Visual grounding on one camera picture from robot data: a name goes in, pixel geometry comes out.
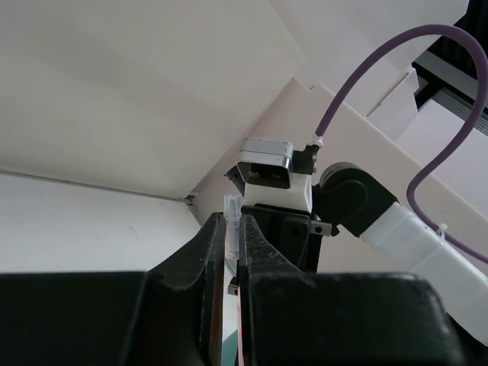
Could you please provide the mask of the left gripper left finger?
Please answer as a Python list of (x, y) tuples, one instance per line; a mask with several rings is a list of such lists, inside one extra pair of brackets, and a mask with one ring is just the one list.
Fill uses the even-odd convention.
[(148, 271), (1, 276), (3, 365), (218, 365), (226, 224)]

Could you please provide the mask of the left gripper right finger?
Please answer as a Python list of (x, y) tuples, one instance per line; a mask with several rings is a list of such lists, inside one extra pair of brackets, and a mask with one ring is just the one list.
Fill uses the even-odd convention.
[(438, 295), (407, 273), (305, 273), (262, 235), (240, 229), (246, 365), (463, 365)]

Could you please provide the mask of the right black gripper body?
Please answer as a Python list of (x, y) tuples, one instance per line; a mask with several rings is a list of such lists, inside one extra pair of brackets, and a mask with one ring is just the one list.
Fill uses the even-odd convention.
[(264, 204), (245, 205), (241, 211), (253, 216), (265, 239), (305, 272), (317, 272), (322, 238), (336, 234), (332, 224), (306, 211)]

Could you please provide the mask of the red white pen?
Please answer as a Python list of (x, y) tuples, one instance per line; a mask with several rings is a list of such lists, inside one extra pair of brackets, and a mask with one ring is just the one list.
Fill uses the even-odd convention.
[(245, 366), (245, 359), (243, 355), (243, 344), (242, 344), (242, 300), (241, 300), (241, 290), (240, 286), (237, 287), (237, 299), (238, 299), (238, 305), (237, 305), (237, 313), (238, 313), (238, 326), (237, 326), (237, 332), (238, 332), (238, 348), (237, 348), (237, 360), (238, 360), (238, 365), (239, 366)]

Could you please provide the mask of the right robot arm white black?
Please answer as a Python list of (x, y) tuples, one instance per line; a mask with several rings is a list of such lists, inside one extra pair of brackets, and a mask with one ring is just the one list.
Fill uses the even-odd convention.
[(310, 169), (259, 162), (238, 162), (237, 168), (244, 181), (242, 212), (299, 269), (315, 272), (322, 238), (343, 227), (401, 269), (423, 276), (454, 321), (487, 343), (487, 276), (365, 170), (335, 163), (313, 185)]

